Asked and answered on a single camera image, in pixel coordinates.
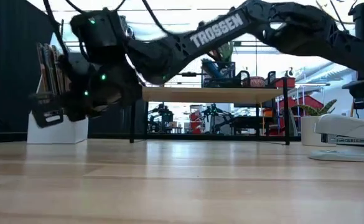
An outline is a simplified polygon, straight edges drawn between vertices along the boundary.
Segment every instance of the cable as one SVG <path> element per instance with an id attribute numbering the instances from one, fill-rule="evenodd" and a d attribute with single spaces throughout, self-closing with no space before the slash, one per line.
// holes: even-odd
<path id="1" fill-rule="evenodd" d="M 125 3 L 125 0 L 122 0 L 121 3 L 118 5 L 117 8 L 115 8 L 115 11 L 117 11 L 118 9 L 120 9 L 120 7 Z"/>
<path id="2" fill-rule="evenodd" d="M 355 7 L 356 3 L 357 3 L 357 0 L 355 0 L 355 1 L 353 2 L 352 6 L 350 6 L 349 11 L 351 11 L 351 10 L 353 9 L 353 7 Z"/>
<path id="3" fill-rule="evenodd" d="M 62 36 L 60 35 L 60 31 L 58 30 L 58 22 L 56 21 L 55 17 L 53 16 L 53 11 L 50 8 L 49 0 L 44 0 L 45 10 L 47 11 L 47 15 L 49 16 L 49 22 L 51 23 L 52 27 L 54 28 L 54 33 L 60 44 L 63 54 L 65 58 L 68 58 L 68 50 L 64 44 Z"/>
<path id="4" fill-rule="evenodd" d="M 255 38 L 255 76 L 258 76 L 258 39 Z"/>
<path id="5" fill-rule="evenodd" d="M 334 5 L 334 3 L 332 2 L 332 0 L 330 0 L 330 3 L 331 3 L 331 6 L 332 6 L 332 8 L 334 9 L 334 11 L 335 11 L 335 13 L 336 13 L 336 15 L 337 15 L 337 17 L 338 17 L 339 22 L 340 22 L 340 23 L 341 23 L 341 25 L 342 25 L 343 29 L 344 29 L 344 30 L 347 30 L 347 29 L 346 29 L 346 27 L 345 27 L 345 24 L 343 24 L 343 22 L 342 22 L 342 20 L 341 20 L 341 17 L 339 16 L 339 13 L 338 13 L 337 8 L 335 7 L 335 5 Z"/>
<path id="6" fill-rule="evenodd" d="M 323 12 L 325 12 L 325 13 L 327 13 L 327 14 L 329 14 L 324 8 L 323 8 L 323 6 L 320 4 L 320 2 L 319 2 L 319 0 L 316 0 L 316 4 L 317 4 L 317 6 L 319 7 L 319 9 L 321 9 Z M 333 19 L 335 20 L 335 21 L 337 21 L 338 23 L 341 23 L 341 24 L 348 24 L 348 25 L 354 25 L 355 23 L 354 22 L 344 22 L 344 21 L 341 21 L 341 20 L 339 20 L 339 19 L 336 19 L 336 18 L 334 18 L 333 17 Z"/>
<path id="7" fill-rule="evenodd" d="M 83 44 L 82 44 L 82 41 L 79 41 L 79 46 L 80 46 L 80 52 L 81 52 L 81 54 L 82 54 L 82 56 L 83 56 L 83 58 L 86 60 L 86 61 L 88 61 L 89 62 L 89 56 L 88 56 L 88 54 L 85 52 L 85 49 L 83 48 Z"/>
<path id="8" fill-rule="evenodd" d="M 70 0 L 65 0 L 71 7 L 73 7 L 76 11 L 78 11 L 80 14 L 86 13 L 84 10 L 78 8 L 74 3 L 72 3 Z"/>
<path id="9" fill-rule="evenodd" d="M 168 30 L 166 30 L 165 28 L 163 28 L 163 26 L 161 25 L 161 23 L 158 21 L 156 15 L 154 15 L 149 3 L 147 3 L 146 0 L 142 0 L 144 6 L 146 7 L 147 11 L 150 13 L 150 16 L 152 17 L 152 19 L 154 20 L 154 22 L 156 23 L 156 25 L 158 26 L 158 28 L 160 28 L 160 30 L 162 30 L 164 33 L 170 35 L 170 36 L 175 36 L 175 34 L 169 32 Z"/>
<path id="10" fill-rule="evenodd" d="M 62 23 L 60 26 L 60 36 L 63 37 L 63 34 L 64 34 L 64 19 L 62 19 Z"/>

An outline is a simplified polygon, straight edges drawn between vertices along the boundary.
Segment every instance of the black wall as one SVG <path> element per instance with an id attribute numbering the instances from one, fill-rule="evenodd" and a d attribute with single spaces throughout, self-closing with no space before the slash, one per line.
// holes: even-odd
<path id="1" fill-rule="evenodd" d="M 139 100 L 136 103 L 136 134 L 144 133 L 145 110 L 146 103 L 143 100 Z M 129 134 L 130 119 L 131 108 L 121 108 L 119 105 L 111 105 L 103 116 L 89 120 L 89 134 L 114 134 L 114 137 Z"/>
<path id="2" fill-rule="evenodd" d="M 47 16 L 26 0 L 0 0 L 0 118 L 12 131 L 27 131 L 27 97 L 40 77 L 35 44 L 49 43 L 52 32 Z"/>

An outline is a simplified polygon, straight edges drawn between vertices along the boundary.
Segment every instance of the white stapler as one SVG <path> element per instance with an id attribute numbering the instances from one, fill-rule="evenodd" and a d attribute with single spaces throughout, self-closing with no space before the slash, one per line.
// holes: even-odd
<path id="1" fill-rule="evenodd" d="M 364 144 L 364 120 L 337 114 L 325 114 L 316 123 L 315 132 L 322 142 Z"/>
<path id="2" fill-rule="evenodd" d="M 364 145 L 364 120 L 337 114 L 325 114 L 316 123 L 316 133 L 322 135 L 322 142 L 329 144 Z M 311 159 L 324 161 L 364 162 L 364 148 L 359 151 L 314 151 Z"/>

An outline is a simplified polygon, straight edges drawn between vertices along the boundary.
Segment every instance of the black table frame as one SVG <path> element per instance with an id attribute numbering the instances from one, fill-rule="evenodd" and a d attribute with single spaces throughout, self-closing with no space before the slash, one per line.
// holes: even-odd
<path id="1" fill-rule="evenodd" d="M 260 123 L 258 122 L 257 126 L 255 127 L 256 130 L 256 134 L 255 136 L 222 136 L 221 138 L 217 135 L 199 135 L 199 134 L 192 134 L 192 135 L 188 135 L 188 134 L 148 134 L 147 133 L 147 116 L 148 116 L 148 108 L 149 108 L 149 103 L 146 102 L 146 109 L 145 109 L 145 113 L 144 113 L 144 134 L 143 134 L 143 139 L 174 139 L 174 140 L 179 140 L 179 139 L 185 139 L 185 140 L 212 140 L 211 137 L 216 136 L 217 140 L 231 140 L 231 141 L 280 141 L 283 140 L 285 142 L 285 145 L 290 145 L 291 142 L 291 136 L 289 134 L 289 113 L 288 113 L 288 78 L 287 77 L 282 77 L 282 95 L 284 97 L 284 136 L 260 136 L 259 135 L 259 129 L 260 129 Z M 256 117 L 259 119 L 259 104 L 256 104 Z M 130 133 L 129 133 L 129 142 L 130 143 L 134 143 L 134 140 L 136 138 L 136 133 L 135 133 L 135 122 L 136 119 L 136 103 L 133 104 L 131 106 L 131 120 L 130 120 Z"/>

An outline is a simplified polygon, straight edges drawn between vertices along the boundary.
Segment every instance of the green plant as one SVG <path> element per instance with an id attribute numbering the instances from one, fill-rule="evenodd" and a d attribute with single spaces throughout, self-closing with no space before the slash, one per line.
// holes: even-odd
<path id="1" fill-rule="evenodd" d="M 334 109 L 330 110 L 331 107 L 337 102 L 337 100 L 331 100 L 330 102 L 328 102 L 323 108 L 321 109 L 317 109 L 317 108 L 313 108 L 309 105 L 296 105 L 294 107 L 298 107 L 301 108 L 303 110 L 305 110 L 306 115 L 308 116 L 321 116 L 323 114 L 327 114 L 327 113 L 332 113 Z"/>

